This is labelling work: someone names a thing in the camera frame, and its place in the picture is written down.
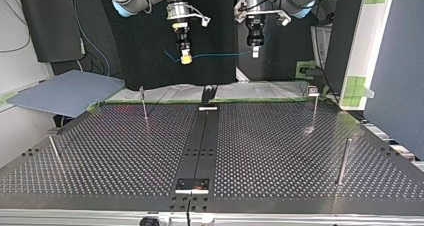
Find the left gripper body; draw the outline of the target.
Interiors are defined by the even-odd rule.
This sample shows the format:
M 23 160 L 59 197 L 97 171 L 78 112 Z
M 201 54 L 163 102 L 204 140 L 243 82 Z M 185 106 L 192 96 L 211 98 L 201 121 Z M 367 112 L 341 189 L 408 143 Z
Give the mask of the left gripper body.
M 245 25 L 248 28 L 247 44 L 250 47 L 262 46 L 264 44 L 263 29 L 266 25 L 265 15 L 249 15 Z

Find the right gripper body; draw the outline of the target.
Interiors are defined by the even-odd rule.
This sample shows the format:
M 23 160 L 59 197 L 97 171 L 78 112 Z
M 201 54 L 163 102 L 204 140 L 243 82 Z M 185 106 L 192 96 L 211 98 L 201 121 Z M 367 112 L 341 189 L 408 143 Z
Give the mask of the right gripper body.
M 171 24 L 176 34 L 176 44 L 180 50 L 189 50 L 191 48 L 191 39 L 189 36 L 190 23 L 187 21 L 173 22 Z

